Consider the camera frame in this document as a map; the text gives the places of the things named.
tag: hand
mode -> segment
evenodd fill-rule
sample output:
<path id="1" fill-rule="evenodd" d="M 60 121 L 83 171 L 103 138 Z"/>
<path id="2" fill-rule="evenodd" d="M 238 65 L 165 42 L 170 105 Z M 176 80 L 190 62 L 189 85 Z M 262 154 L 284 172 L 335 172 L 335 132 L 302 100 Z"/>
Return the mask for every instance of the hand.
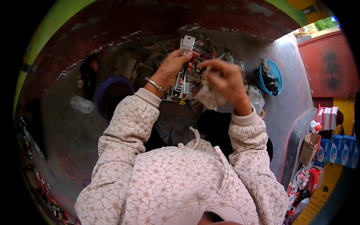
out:
<path id="1" fill-rule="evenodd" d="M 234 104 L 237 115 L 247 116 L 252 113 L 250 100 L 246 94 L 243 77 L 238 65 L 228 64 L 220 59 L 213 59 L 206 60 L 200 66 L 202 68 L 211 66 L 211 70 L 205 71 L 204 76 L 207 76 L 218 91 Z"/>
<path id="2" fill-rule="evenodd" d="M 150 78 L 150 80 L 154 81 L 157 85 L 166 90 L 168 87 L 171 87 L 174 84 L 176 75 L 179 73 L 184 63 L 189 62 L 187 70 L 190 72 L 191 67 L 193 66 L 191 62 L 197 62 L 196 57 L 199 57 L 200 54 L 195 51 L 189 51 L 185 55 L 183 55 L 183 53 L 183 49 L 171 52 L 164 59 L 161 66 Z M 144 88 L 148 91 L 151 91 L 159 98 L 161 98 L 163 95 L 162 91 L 158 90 L 150 83 L 147 83 Z"/>

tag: blue box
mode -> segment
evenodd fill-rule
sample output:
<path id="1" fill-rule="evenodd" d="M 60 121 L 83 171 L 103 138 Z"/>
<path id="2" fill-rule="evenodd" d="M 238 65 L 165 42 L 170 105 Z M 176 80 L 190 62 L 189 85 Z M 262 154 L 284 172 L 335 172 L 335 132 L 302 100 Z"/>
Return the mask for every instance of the blue box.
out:
<path id="1" fill-rule="evenodd" d="M 353 136 L 344 135 L 344 141 L 349 148 L 349 157 L 346 166 L 355 169 L 359 162 L 359 146 Z"/>
<path id="2" fill-rule="evenodd" d="M 326 156 L 329 154 L 328 149 L 331 146 L 331 142 L 328 138 L 321 138 L 319 151 L 316 154 L 315 161 L 325 163 Z"/>
<path id="3" fill-rule="evenodd" d="M 340 151 L 343 148 L 342 136 L 337 134 L 332 134 L 330 136 L 331 146 L 328 149 L 328 154 L 326 156 L 326 161 L 337 163 L 338 158 L 340 158 Z"/>
<path id="4" fill-rule="evenodd" d="M 356 138 L 349 135 L 343 135 L 343 149 L 341 151 L 341 156 L 338 159 L 338 164 L 346 165 L 349 161 L 350 153 L 353 150 L 354 143 L 356 142 Z"/>

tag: bracelet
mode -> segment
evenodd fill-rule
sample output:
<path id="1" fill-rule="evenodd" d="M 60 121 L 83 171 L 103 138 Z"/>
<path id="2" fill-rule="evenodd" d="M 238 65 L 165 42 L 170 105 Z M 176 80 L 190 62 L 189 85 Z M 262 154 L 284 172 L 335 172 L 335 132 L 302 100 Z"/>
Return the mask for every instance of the bracelet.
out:
<path id="1" fill-rule="evenodd" d="M 145 80 L 146 80 L 147 82 L 149 82 L 150 84 L 154 85 L 154 86 L 155 86 L 157 89 L 159 89 L 160 91 L 165 92 L 165 90 L 164 90 L 162 87 L 160 87 L 159 85 L 157 85 L 154 81 L 150 80 L 148 77 L 145 77 Z"/>

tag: worn red table surface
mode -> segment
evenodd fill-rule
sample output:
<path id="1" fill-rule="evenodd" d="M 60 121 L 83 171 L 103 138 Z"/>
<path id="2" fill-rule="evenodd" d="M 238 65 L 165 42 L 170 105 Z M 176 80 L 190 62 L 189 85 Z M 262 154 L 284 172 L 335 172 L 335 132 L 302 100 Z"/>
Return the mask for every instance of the worn red table surface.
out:
<path id="1" fill-rule="evenodd" d="M 359 75 L 342 31 L 327 33 L 298 44 L 313 98 L 354 96 Z"/>

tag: grass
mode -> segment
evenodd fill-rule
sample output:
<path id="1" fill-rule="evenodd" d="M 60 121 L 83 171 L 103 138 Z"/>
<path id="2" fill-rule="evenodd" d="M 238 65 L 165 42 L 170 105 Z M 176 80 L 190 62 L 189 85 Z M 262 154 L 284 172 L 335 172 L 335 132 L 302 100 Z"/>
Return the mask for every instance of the grass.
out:
<path id="1" fill-rule="evenodd" d="M 322 31 L 331 27 L 336 27 L 336 23 L 334 21 L 331 20 L 332 17 L 328 17 L 325 19 L 321 19 L 316 21 L 315 27 L 317 28 L 318 31 Z"/>

